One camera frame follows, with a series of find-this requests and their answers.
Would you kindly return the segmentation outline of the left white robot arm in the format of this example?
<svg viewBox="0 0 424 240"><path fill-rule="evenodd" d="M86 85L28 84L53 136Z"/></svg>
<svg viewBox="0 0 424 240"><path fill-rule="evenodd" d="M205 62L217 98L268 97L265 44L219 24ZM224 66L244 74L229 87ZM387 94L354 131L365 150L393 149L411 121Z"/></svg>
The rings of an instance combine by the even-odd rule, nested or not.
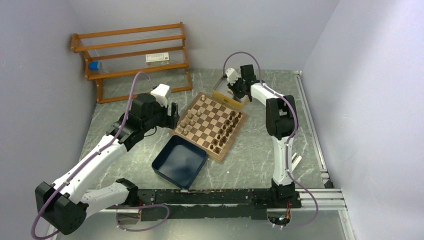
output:
<svg viewBox="0 0 424 240"><path fill-rule="evenodd" d="M37 216L31 226L31 236L38 240L35 230L41 218L69 235L86 218L109 208L140 207L138 187L120 178L108 187L89 191L92 181L112 163L129 152L145 138L151 129L175 129L179 121L178 104L168 104L165 95L140 93L129 99L121 115L88 155L53 183L40 183L35 189Z"/></svg>

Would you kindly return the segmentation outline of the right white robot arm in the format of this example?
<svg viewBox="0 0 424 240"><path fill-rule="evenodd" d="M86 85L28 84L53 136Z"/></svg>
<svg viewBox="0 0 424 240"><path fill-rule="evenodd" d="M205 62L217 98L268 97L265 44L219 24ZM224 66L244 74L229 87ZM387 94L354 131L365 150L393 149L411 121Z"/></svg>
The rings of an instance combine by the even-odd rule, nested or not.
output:
<svg viewBox="0 0 424 240"><path fill-rule="evenodd" d="M248 97L265 106L265 126L274 151L274 170L270 189L255 196L254 203L264 208L300 208L300 194L293 180L292 146L298 120L292 95L281 95L257 78L253 66L243 65L240 72L223 69L223 78L234 97Z"/></svg>

